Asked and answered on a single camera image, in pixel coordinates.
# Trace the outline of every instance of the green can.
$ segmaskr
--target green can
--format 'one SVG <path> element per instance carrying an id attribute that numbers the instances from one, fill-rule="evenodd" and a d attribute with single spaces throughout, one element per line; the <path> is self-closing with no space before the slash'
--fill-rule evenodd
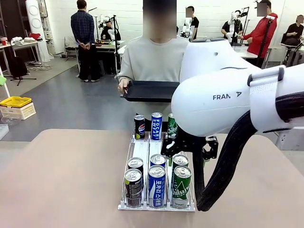
<path id="1" fill-rule="evenodd" d="M 191 169 L 180 165 L 174 170 L 174 184 L 172 191 L 172 206 L 184 209 L 188 206 L 188 191 L 191 182 Z"/>
<path id="2" fill-rule="evenodd" d="M 172 158 L 171 189 L 173 189 L 174 170 L 179 165 L 189 166 L 189 159 L 187 158 L 187 156 L 182 154 L 176 154 Z"/>
<path id="3" fill-rule="evenodd" d="M 177 135 L 177 123 L 175 122 L 175 118 L 172 113 L 168 116 L 168 135 L 173 137 L 176 137 Z"/>

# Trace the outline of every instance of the black tray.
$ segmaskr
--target black tray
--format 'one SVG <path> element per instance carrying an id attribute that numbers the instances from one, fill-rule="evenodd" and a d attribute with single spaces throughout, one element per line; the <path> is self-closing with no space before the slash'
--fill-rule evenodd
<path id="1" fill-rule="evenodd" d="M 123 97 L 133 102 L 170 103 L 179 82 L 130 81 Z"/>

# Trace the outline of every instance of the red jacket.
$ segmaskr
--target red jacket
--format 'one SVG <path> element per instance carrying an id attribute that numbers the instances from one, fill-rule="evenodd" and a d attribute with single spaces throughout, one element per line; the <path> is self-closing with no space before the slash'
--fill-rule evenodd
<path id="1" fill-rule="evenodd" d="M 267 34 L 267 38 L 265 41 L 265 45 L 263 48 L 262 56 L 261 58 L 265 58 L 267 54 L 268 47 L 270 45 L 271 39 L 274 36 L 275 29 L 276 29 L 276 19 L 277 15 L 275 13 L 271 13 L 270 16 L 275 17 L 275 20 L 271 23 L 269 27 L 269 31 Z M 249 44 L 248 47 L 248 52 L 253 53 L 255 55 L 258 55 L 261 44 L 264 38 L 264 34 L 266 32 L 266 26 L 267 26 L 268 19 L 267 18 L 262 18 L 259 23 L 257 24 L 255 30 L 253 30 L 250 34 L 245 35 L 244 39 L 249 39 L 252 37 L 252 43 Z"/>

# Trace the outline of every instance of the man holding tray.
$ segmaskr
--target man holding tray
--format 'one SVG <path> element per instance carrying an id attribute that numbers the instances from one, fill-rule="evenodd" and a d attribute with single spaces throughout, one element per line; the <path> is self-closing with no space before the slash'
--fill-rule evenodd
<path id="1" fill-rule="evenodd" d="M 143 36 L 128 43 L 118 75 L 118 90 L 127 92 L 129 81 L 179 82 L 181 62 L 188 40 L 176 36 L 176 1 L 143 0 Z M 163 114 L 162 131 L 167 131 L 169 103 L 132 102 L 134 114 L 144 115 L 150 131 L 151 114 Z"/>

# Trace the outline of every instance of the soda can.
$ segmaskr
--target soda can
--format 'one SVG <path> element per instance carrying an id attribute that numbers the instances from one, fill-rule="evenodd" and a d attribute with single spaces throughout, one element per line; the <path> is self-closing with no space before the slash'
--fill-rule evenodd
<path id="1" fill-rule="evenodd" d="M 149 168 L 149 205 L 152 208 L 161 208 L 165 201 L 166 170 L 161 165 Z"/>
<path id="2" fill-rule="evenodd" d="M 168 116 L 168 135 L 173 137 L 176 137 L 177 135 L 177 123 L 175 122 L 175 118 L 172 113 Z"/>
<path id="3" fill-rule="evenodd" d="M 161 113 L 153 113 L 152 114 L 152 126 L 151 133 L 153 140 L 162 139 L 162 114 Z"/>
<path id="4" fill-rule="evenodd" d="M 166 157 L 162 156 L 160 154 L 155 154 L 151 156 L 150 159 L 150 166 L 154 166 L 154 165 L 161 165 L 162 167 L 166 168 Z"/>
<path id="5" fill-rule="evenodd" d="M 172 206 L 184 209 L 188 205 L 188 191 L 191 182 L 191 169 L 180 165 L 174 170 L 174 184 L 172 190 Z"/>
<path id="6" fill-rule="evenodd" d="M 174 169 L 179 165 L 189 166 L 189 159 L 182 154 L 176 154 L 172 158 L 172 176 L 171 176 L 171 189 L 173 188 Z"/>
<path id="7" fill-rule="evenodd" d="M 130 158 L 128 161 L 128 169 L 138 169 L 142 173 L 142 188 L 144 187 L 143 160 L 141 158 Z"/>
<path id="8" fill-rule="evenodd" d="M 129 169 L 124 174 L 127 206 L 136 208 L 142 204 L 142 172 Z"/>
<path id="9" fill-rule="evenodd" d="M 136 139 L 144 139 L 145 138 L 145 123 L 143 115 L 136 115 L 134 117 L 134 125 L 135 125 L 135 138 Z"/>

